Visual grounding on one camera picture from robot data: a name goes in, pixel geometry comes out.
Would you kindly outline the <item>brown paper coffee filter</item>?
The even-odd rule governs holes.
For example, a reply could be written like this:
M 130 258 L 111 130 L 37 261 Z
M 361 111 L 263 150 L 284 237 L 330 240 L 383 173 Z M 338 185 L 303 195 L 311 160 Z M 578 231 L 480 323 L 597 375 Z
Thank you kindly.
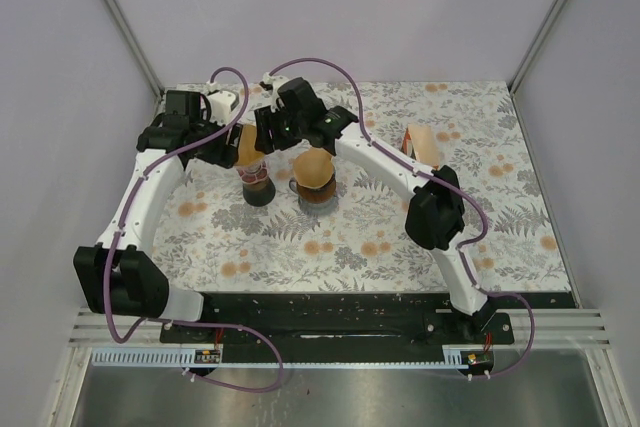
M 320 189 L 334 174 L 332 156 L 324 149 L 310 148 L 295 158 L 292 170 L 300 186 Z

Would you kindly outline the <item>brown wooden ring holder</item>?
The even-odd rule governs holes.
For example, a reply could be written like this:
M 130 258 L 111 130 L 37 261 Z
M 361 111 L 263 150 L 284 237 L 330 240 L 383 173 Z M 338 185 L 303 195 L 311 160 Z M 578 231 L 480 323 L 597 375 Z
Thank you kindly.
M 332 178 L 322 187 L 305 187 L 297 184 L 297 192 L 300 198 L 311 204 L 321 204 L 328 202 L 335 194 L 336 180 Z

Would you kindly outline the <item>red topped dark flask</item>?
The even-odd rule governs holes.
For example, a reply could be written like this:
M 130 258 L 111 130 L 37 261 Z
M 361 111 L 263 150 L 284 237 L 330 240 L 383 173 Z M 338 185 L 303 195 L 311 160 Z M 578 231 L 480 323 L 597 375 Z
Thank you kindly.
M 244 200 L 250 206 L 264 207 L 274 199 L 276 188 L 273 181 L 269 177 L 269 180 L 262 189 L 246 189 L 242 186 L 242 194 Z

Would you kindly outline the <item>clear glass carafe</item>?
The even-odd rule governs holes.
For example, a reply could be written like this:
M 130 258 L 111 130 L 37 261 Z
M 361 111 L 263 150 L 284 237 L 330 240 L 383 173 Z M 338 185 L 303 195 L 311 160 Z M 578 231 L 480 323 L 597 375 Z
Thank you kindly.
M 334 176 L 322 187 L 302 186 L 294 178 L 289 180 L 290 190 L 297 195 L 300 210 L 310 216 L 330 215 L 338 207 L 337 182 Z

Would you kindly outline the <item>orange coffee filter box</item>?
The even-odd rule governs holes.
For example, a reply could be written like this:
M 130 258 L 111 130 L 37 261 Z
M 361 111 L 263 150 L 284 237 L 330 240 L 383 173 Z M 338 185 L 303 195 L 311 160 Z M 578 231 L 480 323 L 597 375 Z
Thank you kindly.
M 436 138 L 427 124 L 408 124 L 402 140 L 401 151 L 419 163 L 438 169 L 440 155 Z

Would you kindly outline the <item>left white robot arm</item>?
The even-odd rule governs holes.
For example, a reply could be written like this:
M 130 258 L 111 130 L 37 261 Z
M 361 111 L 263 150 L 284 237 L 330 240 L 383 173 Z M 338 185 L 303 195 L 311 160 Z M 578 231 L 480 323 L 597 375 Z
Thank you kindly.
M 164 111 L 137 139 L 134 170 L 113 219 L 94 245 L 74 254 L 92 312 L 182 321 L 196 342 L 214 336 L 217 319 L 203 309 L 203 294 L 172 286 L 151 250 L 165 204 L 189 161 L 223 168 L 236 163 L 241 128 L 228 124 L 238 110 L 239 98 L 228 90 L 167 91 Z

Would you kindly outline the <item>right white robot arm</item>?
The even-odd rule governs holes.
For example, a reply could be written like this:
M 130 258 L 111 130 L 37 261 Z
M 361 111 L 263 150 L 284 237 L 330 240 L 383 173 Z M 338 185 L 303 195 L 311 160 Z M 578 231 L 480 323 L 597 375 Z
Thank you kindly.
M 260 86 L 271 94 L 271 105 L 254 111 L 255 148 L 264 154 L 284 151 L 301 141 L 334 157 L 354 163 L 382 181 L 405 202 L 407 235 L 432 252 L 450 293 L 457 335 L 469 343 L 480 341 L 491 329 L 485 302 L 475 290 L 462 261 L 455 257 L 453 241 L 464 230 L 464 207 L 456 173 L 442 167 L 432 170 L 384 143 L 365 138 L 363 122 L 350 110 L 327 108 L 310 83 L 298 77 L 266 75 Z

